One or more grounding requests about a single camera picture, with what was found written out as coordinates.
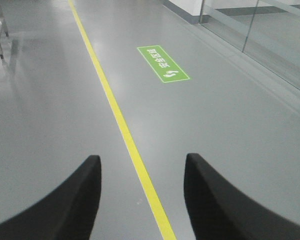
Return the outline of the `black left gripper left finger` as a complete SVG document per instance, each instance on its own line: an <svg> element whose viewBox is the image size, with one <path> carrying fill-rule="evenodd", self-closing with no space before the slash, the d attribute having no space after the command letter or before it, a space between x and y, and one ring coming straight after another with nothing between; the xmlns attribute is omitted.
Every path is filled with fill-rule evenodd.
<svg viewBox="0 0 300 240"><path fill-rule="evenodd" d="M0 240L88 240L101 190L101 159L91 155L39 202L0 223Z"/></svg>

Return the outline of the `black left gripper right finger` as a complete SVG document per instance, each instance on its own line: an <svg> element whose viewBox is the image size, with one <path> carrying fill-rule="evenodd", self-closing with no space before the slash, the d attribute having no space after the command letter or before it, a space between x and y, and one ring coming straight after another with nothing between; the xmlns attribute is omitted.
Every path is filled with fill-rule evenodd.
<svg viewBox="0 0 300 240"><path fill-rule="evenodd" d="M183 194L197 240L300 240L300 225L244 194L198 153L186 156Z"/></svg>

